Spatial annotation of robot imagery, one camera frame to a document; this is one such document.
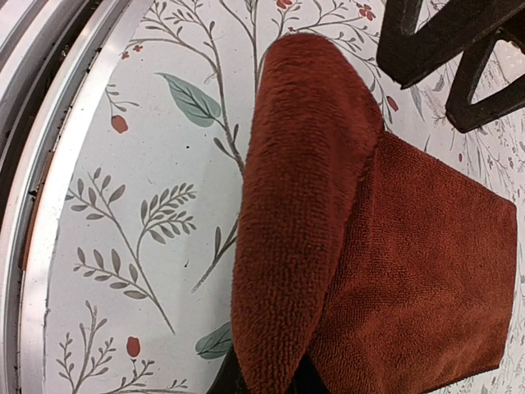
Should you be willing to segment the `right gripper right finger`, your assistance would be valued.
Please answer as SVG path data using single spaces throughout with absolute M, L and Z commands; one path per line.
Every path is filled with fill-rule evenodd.
M 308 354 L 299 362 L 289 386 L 289 394 L 330 394 Z

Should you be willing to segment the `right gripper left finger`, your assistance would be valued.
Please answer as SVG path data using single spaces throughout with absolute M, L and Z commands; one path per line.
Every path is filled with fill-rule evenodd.
M 245 394 L 246 384 L 235 349 L 230 348 L 212 384 L 212 394 Z

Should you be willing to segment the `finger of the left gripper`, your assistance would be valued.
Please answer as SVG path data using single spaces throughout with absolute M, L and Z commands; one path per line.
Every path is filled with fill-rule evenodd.
M 448 1 L 417 27 L 422 1 L 386 2 L 377 65 L 407 89 L 524 9 L 523 1 Z
M 460 60 L 445 115 L 460 133 L 467 134 L 524 108 L 524 76 L 497 88 L 487 88 L 485 74 L 498 43 L 524 50 L 523 28 L 499 28 L 467 49 Z

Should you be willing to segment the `dark red towel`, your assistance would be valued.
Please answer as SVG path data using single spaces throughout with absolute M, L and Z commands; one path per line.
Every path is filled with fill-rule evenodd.
M 231 296 L 250 392 L 289 392 L 305 354 L 331 393 L 424 393 L 496 369 L 516 259 L 514 204 L 386 131 L 335 45 L 271 45 Z

